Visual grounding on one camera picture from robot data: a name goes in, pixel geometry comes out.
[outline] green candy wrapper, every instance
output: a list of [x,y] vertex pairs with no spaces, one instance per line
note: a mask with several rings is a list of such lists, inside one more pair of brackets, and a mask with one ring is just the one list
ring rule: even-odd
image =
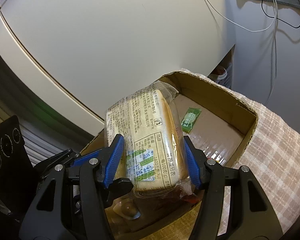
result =
[[201,113],[201,109],[191,108],[191,107],[188,109],[185,117],[181,122],[181,127],[184,132],[190,133],[200,113]]

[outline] bread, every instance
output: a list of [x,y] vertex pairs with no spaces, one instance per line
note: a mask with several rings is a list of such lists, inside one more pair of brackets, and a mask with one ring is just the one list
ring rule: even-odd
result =
[[121,99],[106,114],[106,144],[117,133],[125,138],[116,178],[130,178],[139,197],[165,194],[188,177],[180,120],[174,119],[178,113],[167,86],[155,82]]

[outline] metal screw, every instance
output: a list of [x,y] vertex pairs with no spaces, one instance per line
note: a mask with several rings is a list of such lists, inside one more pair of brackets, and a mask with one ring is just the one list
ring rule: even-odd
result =
[[97,164],[98,163],[98,159],[97,158],[92,158],[89,160],[89,163],[94,165],[94,164]]
[[56,165],[56,166],[54,167],[54,169],[55,169],[56,171],[61,171],[61,170],[63,169],[63,166],[62,166],[62,164],[58,164],[58,165]]
[[81,201],[79,200],[76,204],[75,204],[76,208],[80,208],[81,207]]
[[208,159],[208,160],[207,160],[207,164],[209,164],[209,165],[215,165],[215,164],[216,164],[216,161],[215,161],[215,160],[212,160],[212,159]]
[[249,167],[247,167],[247,166],[242,166],[242,167],[241,167],[241,170],[242,170],[243,172],[248,172],[248,171],[250,171]]

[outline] checkered cloth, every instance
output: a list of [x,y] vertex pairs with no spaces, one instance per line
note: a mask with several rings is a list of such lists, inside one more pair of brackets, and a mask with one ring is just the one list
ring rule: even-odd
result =
[[[216,85],[201,74],[194,75]],[[250,167],[269,198],[283,232],[286,232],[300,215],[300,134],[262,104],[218,86],[248,104],[258,114],[257,127],[251,141],[233,168],[238,169],[242,165]],[[226,232],[229,203],[230,189],[226,187],[218,234]],[[199,208],[200,203],[181,218],[144,239],[188,239]]]

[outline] nutrition label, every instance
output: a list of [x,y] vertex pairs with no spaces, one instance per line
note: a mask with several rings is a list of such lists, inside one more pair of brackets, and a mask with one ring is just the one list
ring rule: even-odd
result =
[[156,186],[152,187],[154,190],[171,188],[169,173],[169,157],[171,156],[165,152],[161,132],[150,134],[134,142],[134,147],[137,182],[156,181]]

